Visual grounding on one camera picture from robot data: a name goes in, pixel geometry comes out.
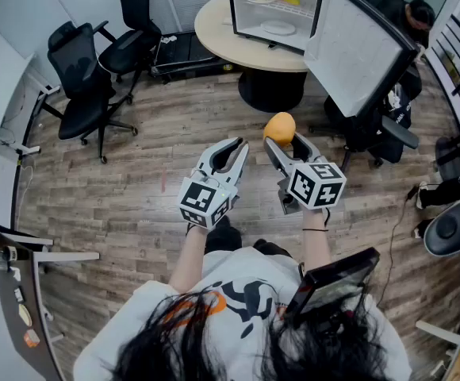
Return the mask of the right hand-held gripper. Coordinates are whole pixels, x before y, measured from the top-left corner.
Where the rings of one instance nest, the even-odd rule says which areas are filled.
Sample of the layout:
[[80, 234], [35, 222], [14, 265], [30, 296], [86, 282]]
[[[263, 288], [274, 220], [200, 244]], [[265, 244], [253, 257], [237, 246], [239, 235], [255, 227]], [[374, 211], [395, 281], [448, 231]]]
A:
[[330, 208], [337, 204], [347, 179], [339, 167], [320, 153], [306, 137], [295, 133], [293, 157], [271, 137], [263, 146], [273, 167], [285, 178], [278, 183], [278, 197], [285, 215]]

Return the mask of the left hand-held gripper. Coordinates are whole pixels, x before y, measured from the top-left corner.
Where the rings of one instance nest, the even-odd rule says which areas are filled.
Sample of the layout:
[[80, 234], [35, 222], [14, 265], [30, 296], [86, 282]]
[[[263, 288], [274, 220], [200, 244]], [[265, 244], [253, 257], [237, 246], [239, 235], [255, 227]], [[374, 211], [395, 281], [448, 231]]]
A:
[[178, 194], [182, 219], [204, 229], [213, 229], [234, 207], [238, 185], [249, 155], [242, 137], [221, 140], [200, 156]]

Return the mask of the orange fruit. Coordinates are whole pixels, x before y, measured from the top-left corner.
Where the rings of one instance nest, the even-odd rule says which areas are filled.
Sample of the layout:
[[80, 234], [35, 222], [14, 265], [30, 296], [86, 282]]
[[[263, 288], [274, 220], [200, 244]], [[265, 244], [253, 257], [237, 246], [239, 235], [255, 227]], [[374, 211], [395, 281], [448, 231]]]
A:
[[290, 144], [296, 132], [296, 122], [287, 112], [275, 114], [263, 130], [263, 139], [267, 137], [274, 140], [279, 146]]

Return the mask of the small white fridge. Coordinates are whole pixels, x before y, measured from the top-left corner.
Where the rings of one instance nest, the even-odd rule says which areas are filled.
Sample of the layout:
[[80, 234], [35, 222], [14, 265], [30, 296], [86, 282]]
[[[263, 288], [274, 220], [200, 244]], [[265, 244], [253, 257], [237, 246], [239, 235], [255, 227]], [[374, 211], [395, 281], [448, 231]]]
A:
[[[354, 117], [387, 96], [415, 59], [418, 46], [366, 0], [300, 0], [314, 18], [230, 0], [235, 34], [291, 48], [343, 116]], [[261, 29], [268, 20], [294, 25], [277, 36]]]

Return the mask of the person's left forearm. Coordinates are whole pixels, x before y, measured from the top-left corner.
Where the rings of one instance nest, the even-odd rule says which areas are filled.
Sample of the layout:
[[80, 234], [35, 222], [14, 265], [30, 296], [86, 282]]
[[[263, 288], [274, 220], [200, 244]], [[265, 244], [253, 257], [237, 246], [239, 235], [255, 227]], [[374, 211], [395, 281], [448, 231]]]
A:
[[201, 281], [207, 235], [207, 229], [196, 225], [186, 235], [169, 281], [179, 294], [189, 292]]

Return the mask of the person's right forearm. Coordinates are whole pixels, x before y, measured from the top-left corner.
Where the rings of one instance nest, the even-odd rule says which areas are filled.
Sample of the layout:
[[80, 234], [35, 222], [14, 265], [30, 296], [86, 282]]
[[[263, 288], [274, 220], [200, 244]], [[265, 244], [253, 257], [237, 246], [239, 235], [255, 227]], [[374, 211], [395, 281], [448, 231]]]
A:
[[[320, 210], [302, 210], [302, 228], [326, 229]], [[331, 263], [327, 233], [302, 231], [305, 254], [305, 270], [311, 271]]]

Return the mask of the white fridge shelf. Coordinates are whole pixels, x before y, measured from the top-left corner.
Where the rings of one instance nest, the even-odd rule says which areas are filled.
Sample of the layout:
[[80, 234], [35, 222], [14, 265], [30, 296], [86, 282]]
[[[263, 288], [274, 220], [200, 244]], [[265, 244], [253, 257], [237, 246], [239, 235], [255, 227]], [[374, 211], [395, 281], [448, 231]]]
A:
[[270, 2], [255, 2], [250, 0], [240, 0], [245, 4], [261, 6], [264, 8], [272, 9], [272, 10], [279, 10], [285, 13], [291, 13], [307, 18], [314, 18], [315, 15], [315, 6], [314, 5], [291, 5], [287, 2], [283, 2], [281, 0], [274, 0]]

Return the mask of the person's black trousers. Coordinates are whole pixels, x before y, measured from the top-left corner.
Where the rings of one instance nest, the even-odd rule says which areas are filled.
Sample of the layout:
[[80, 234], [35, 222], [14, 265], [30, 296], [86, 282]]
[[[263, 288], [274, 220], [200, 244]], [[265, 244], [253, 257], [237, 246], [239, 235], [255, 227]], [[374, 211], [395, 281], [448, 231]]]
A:
[[[217, 222], [216, 227], [208, 234], [204, 254], [207, 255], [216, 251], [234, 252], [242, 247], [240, 231], [231, 225], [228, 216], [223, 216]], [[253, 248], [268, 256], [291, 257], [284, 248], [264, 239], [258, 239]]]

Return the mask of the white printed shirt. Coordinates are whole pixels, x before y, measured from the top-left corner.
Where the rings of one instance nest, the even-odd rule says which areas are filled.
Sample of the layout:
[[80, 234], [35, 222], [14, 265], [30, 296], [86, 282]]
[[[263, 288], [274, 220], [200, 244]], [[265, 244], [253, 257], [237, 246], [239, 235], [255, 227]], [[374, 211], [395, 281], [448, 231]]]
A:
[[244, 247], [207, 254], [185, 294], [147, 282], [82, 351], [74, 381], [409, 381], [404, 344], [366, 285], [299, 326], [284, 320], [304, 273]]

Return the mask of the round beige table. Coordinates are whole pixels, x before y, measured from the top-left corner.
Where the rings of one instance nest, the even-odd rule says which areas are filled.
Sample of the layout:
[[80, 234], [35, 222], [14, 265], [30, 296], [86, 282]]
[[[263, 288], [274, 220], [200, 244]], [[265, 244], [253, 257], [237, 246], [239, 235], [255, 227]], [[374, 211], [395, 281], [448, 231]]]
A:
[[210, 0], [197, 13], [194, 28], [211, 53], [243, 68], [238, 81], [241, 98], [265, 113], [286, 112], [304, 95], [307, 67], [303, 56], [233, 32], [223, 20], [231, 16], [230, 0]]

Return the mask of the empty white plate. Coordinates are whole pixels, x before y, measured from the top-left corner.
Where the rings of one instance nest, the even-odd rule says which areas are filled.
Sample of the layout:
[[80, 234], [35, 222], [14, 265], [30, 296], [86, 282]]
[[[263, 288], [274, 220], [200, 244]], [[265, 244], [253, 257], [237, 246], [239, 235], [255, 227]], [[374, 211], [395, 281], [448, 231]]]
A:
[[277, 20], [268, 20], [261, 23], [261, 29], [266, 33], [277, 36], [290, 36], [296, 33], [297, 29], [294, 25]]

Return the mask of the black tablet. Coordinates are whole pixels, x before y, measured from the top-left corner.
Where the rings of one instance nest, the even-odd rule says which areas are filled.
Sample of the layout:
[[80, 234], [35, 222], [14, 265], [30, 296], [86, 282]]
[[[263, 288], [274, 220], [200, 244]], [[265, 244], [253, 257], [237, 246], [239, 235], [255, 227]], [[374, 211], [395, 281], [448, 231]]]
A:
[[301, 277], [297, 292], [283, 314], [284, 320], [299, 326], [301, 320], [313, 311], [359, 295], [379, 260], [380, 253], [375, 248], [367, 248], [307, 271]]

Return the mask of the grey black chair back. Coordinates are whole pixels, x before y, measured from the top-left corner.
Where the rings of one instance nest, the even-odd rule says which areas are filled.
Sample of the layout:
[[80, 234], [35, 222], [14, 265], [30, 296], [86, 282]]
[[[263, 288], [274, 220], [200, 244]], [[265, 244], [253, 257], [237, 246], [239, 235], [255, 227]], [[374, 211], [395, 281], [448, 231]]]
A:
[[430, 222], [424, 233], [424, 246], [433, 256], [460, 253], [460, 200]]

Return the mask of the white desk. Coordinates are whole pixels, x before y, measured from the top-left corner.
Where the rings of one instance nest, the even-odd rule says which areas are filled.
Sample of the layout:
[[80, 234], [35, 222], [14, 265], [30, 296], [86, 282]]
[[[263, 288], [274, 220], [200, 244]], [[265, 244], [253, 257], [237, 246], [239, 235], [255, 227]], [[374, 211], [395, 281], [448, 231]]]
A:
[[40, 146], [27, 145], [28, 125], [46, 98], [60, 89], [40, 80], [31, 65], [35, 56], [0, 65], [0, 156], [12, 161], [41, 153]]

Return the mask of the tan oval object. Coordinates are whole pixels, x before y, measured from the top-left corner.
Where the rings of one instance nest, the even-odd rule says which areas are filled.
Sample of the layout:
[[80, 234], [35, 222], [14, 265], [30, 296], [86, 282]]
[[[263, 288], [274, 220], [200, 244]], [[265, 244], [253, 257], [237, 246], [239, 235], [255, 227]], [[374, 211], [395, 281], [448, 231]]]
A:
[[18, 305], [18, 313], [19, 313], [21, 320], [25, 323], [25, 325], [28, 328], [30, 328], [33, 325], [33, 320], [32, 320], [29, 310], [24, 304], [20, 303]]

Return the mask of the dark desk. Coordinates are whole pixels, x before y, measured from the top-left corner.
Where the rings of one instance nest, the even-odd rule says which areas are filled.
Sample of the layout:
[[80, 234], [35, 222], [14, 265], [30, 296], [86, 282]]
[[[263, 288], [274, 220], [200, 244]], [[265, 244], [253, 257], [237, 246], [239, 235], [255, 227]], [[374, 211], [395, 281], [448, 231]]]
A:
[[[0, 232], [0, 253], [5, 248], [6, 268], [0, 270], [0, 303], [6, 327], [16, 353], [46, 381], [66, 381], [54, 352], [54, 342], [63, 335], [50, 334], [47, 323], [48, 312], [40, 292], [41, 263], [63, 263], [98, 260], [97, 252], [37, 252], [22, 246], [21, 241], [41, 244], [36, 237], [14, 236]], [[33, 325], [28, 328], [21, 320], [18, 305], [29, 310]], [[24, 341], [28, 329], [34, 329], [40, 338], [35, 348], [29, 348]]]

